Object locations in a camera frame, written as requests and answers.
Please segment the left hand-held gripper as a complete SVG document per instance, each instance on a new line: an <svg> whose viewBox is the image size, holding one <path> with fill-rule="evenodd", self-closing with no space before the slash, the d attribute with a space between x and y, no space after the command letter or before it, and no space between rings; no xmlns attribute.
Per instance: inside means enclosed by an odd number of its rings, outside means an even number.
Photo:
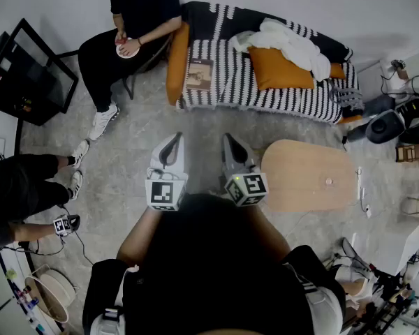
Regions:
<svg viewBox="0 0 419 335"><path fill-rule="evenodd" d="M147 206L158 211L178 211L185 194L185 142L182 133L161 141L152 151L145 180Z"/></svg>

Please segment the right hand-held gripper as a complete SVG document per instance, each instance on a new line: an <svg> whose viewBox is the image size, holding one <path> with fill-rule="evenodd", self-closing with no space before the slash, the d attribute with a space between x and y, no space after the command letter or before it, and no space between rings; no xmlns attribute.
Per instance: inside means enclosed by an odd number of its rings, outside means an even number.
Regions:
<svg viewBox="0 0 419 335"><path fill-rule="evenodd" d="M253 149L242 139L225 133L222 137L222 197L237 207L258 204L268 194L265 173L256 166Z"/></svg>

